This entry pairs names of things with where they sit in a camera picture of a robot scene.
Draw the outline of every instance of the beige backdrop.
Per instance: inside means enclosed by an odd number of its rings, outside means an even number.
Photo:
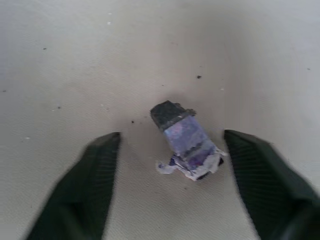
[[[319,0],[0,0],[1,239],[113,131],[106,239],[256,239],[228,162],[199,182],[156,172],[171,152],[149,110],[195,109],[221,148],[224,128],[269,140],[319,190],[319,79]]]

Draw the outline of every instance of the white fabric surface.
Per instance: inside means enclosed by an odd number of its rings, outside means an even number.
[[[171,153],[149,110],[195,109],[222,149],[224,128],[269,140],[319,190],[319,26],[318,0],[0,0],[1,239],[113,131],[106,239],[256,239],[229,162],[199,182],[157,173]]]

